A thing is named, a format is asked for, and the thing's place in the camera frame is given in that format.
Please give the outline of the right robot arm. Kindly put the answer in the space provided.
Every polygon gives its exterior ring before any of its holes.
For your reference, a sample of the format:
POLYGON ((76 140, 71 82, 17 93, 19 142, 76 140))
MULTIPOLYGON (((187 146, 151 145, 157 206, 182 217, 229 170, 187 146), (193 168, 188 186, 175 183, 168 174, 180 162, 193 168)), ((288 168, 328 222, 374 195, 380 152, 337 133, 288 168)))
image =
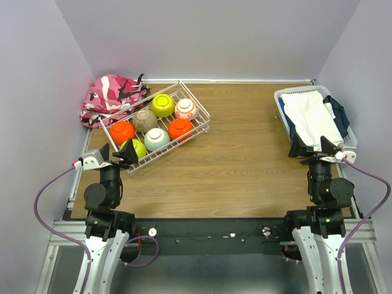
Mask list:
POLYGON ((290 157, 303 157, 308 166, 307 192, 312 206, 288 211, 282 234, 298 246, 310 293, 351 293, 344 240, 347 235, 342 210, 351 205, 354 185, 334 178, 327 157, 338 148, 321 137, 321 151, 313 151, 295 135, 290 157))

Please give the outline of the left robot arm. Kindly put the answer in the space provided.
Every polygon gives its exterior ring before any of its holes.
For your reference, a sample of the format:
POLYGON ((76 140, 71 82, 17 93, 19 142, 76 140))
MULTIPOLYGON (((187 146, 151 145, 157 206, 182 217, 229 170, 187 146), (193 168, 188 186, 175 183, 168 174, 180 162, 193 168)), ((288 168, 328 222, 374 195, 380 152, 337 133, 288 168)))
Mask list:
POLYGON ((90 184, 83 194, 85 210, 85 251, 74 293, 109 293, 111 282, 126 242, 135 237, 135 216, 115 210, 123 195, 121 170, 138 163, 131 139, 109 159, 110 145, 84 153, 73 167, 99 171, 99 182, 90 184))

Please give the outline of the light blue ribbed bowl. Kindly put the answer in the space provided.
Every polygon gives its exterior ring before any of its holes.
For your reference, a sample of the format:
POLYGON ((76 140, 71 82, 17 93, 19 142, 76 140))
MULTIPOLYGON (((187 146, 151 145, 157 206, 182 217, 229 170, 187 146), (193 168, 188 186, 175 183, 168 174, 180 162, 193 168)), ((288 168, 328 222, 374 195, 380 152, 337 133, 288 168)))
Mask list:
POLYGON ((144 144, 148 151, 156 151, 159 148, 169 144, 170 137, 166 131, 158 127, 152 128, 145 133, 144 144))

